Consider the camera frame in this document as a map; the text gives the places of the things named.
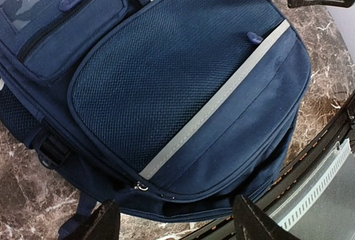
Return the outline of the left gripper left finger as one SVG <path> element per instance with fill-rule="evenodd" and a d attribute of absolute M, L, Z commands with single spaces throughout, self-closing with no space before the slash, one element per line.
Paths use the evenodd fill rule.
<path fill-rule="evenodd" d="M 119 205 L 113 200 L 95 205 L 92 198 L 79 200 L 74 216 L 62 225 L 63 239 L 119 239 Z"/>

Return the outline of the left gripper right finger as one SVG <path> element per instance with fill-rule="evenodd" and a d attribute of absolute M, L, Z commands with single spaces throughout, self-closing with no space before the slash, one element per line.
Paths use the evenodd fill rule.
<path fill-rule="evenodd" d="M 236 239 L 250 240 L 297 240 L 298 238 L 282 229 L 253 201 L 237 195 L 233 205 L 234 230 Z"/>

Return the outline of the navy blue student backpack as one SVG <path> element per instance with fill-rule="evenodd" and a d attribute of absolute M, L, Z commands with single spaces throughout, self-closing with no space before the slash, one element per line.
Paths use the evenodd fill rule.
<path fill-rule="evenodd" d="M 311 63 L 271 0 L 1 0 L 1 122 L 80 191 L 159 222 L 277 180 Z"/>

